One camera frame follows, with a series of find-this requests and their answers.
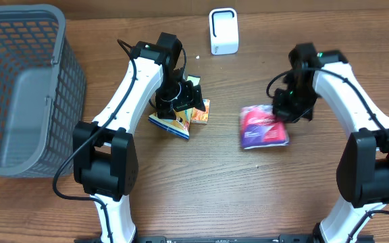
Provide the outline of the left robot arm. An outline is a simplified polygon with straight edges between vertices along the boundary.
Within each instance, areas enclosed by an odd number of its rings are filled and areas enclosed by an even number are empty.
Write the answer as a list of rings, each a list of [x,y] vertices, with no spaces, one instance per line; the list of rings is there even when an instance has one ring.
[[[106,108],[92,122],[78,122],[72,135],[74,180],[97,208],[98,242],[135,239],[128,198],[138,173],[134,132],[151,98],[160,119],[175,120],[177,112],[191,108],[205,110],[200,85],[176,67],[185,53],[176,35],[163,32],[155,44],[118,44],[130,59],[122,83]]]

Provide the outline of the orange small packet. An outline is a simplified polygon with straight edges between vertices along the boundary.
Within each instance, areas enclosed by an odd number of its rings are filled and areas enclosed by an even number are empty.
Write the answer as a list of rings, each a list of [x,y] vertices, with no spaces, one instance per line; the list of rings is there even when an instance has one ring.
[[[210,108],[210,100],[203,99],[205,111],[201,111],[199,109],[192,109],[192,117],[191,122],[196,124],[207,124],[209,119],[209,108]]]

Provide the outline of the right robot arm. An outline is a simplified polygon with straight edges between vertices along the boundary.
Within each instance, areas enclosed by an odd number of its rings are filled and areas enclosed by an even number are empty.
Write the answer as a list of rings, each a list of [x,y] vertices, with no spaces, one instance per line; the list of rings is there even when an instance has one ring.
[[[358,83],[339,51],[297,44],[288,54],[291,69],[279,75],[287,85],[271,96],[273,114],[284,123],[313,119],[325,100],[348,138],[336,169],[340,193],[329,215],[309,235],[281,235],[280,242],[373,242],[360,232],[375,215],[389,215],[389,117]]]

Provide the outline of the yellow snack chip bag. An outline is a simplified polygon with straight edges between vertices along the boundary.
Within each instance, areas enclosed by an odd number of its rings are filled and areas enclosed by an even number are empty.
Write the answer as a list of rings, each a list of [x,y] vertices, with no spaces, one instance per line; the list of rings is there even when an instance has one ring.
[[[188,75],[185,80],[190,80],[196,85],[199,84],[201,77]],[[149,116],[149,121],[167,132],[188,140],[192,109],[176,112],[176,119],[159,119],[157,112],[154,112]]]

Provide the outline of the red purple Carefree pack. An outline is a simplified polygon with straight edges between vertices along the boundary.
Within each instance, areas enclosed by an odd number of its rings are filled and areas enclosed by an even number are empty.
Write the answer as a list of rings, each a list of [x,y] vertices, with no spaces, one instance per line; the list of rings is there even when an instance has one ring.
[[[272,105],[252,105],[241,109],[240,143],[243,149],[288,145],[285,125],[276,119],[272,108]]]

